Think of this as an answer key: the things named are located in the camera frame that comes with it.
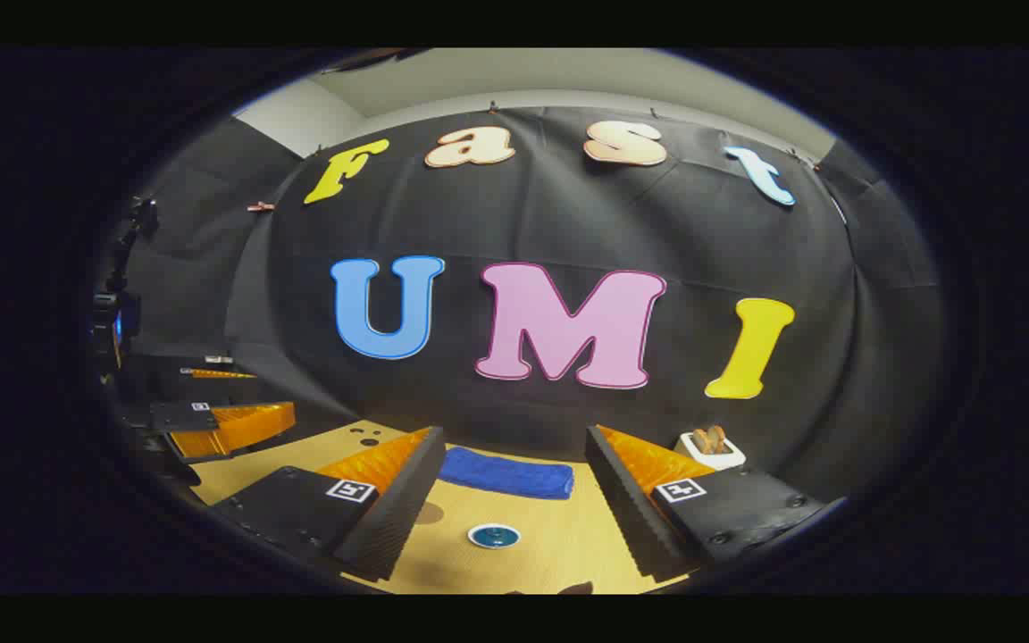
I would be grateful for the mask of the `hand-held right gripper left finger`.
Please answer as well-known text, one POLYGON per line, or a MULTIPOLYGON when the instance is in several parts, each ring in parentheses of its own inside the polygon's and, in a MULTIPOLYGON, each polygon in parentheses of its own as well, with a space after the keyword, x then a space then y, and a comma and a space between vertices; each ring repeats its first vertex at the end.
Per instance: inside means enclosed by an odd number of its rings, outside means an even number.
POLYGON ((429 427, 327 465, 285 465, 213 504, 258 544, 315 569, 388 580, 446 455, 429 427))

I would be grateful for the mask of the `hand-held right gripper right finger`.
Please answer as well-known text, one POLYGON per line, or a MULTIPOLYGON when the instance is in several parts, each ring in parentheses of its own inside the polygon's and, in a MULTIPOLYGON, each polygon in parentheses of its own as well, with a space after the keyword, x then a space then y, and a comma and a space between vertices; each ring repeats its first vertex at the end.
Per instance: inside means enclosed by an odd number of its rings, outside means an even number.
POLYGON ((634 564, 657 581, 733 574, 844 508, 746 463, 718 471, 605 426, 588 428, 586 451, 634 564))

